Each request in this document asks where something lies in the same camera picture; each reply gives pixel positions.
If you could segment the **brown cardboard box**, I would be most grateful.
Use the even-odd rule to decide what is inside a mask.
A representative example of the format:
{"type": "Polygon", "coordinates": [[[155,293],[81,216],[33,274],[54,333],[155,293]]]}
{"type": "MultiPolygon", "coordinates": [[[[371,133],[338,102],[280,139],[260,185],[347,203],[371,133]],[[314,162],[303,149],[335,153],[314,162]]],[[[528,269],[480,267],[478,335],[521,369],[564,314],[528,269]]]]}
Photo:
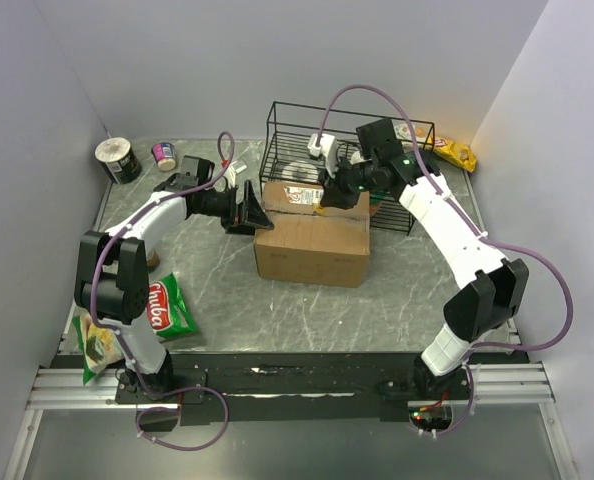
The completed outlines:
{"type": "Polygon", "coordinates": [[[274,224],[254,236],[260,277],[268,280],[356,288],[370,259],[369,195],[349,210],[314,212],[323,190],[285,181],[264,184],[261,204],[274,224]]]}

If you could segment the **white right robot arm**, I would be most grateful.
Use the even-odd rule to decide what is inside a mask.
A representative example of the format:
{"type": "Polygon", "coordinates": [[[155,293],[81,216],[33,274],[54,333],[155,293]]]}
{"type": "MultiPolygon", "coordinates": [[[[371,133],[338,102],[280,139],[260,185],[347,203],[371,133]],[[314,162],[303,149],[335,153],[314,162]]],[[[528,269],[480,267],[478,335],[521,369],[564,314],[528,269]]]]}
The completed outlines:
{"type": "Polygon", "coordinates": [[[442,254],[458,286],[443,308],[444,324],[415,359],[413,382],[433,399],[448,388],[467,353],[518,311],[529,271],[485,243],[484,234],[456,201],[438,167],[416,149],[405,150],[389,119],[356,130],[360,162],[338,154],[337,139],[315,133],[311,157],[321,158],[320,205],[348,210],[364,192],[387,192],[424,228],[442,254]]]}

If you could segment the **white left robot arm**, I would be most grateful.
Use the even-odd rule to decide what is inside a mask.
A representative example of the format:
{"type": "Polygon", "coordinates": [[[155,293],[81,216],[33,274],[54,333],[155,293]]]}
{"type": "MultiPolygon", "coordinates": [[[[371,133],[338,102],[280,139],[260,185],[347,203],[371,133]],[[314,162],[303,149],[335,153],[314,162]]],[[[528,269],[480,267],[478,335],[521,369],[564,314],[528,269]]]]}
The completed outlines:
{"type": "Polygon", "coordinates": [[[212,161],[185,156],[180,170],[160,183],[131,217],[80,240],[74,299],[93,323],[112,332],[133,382],[151,401],[175,389],[172,359],[147,318],[147,255],[171,230],[193,215],[215,217],[228,234],[253,235],[274,225],[253,186],[215,189],[222,174],[212,161]]]}

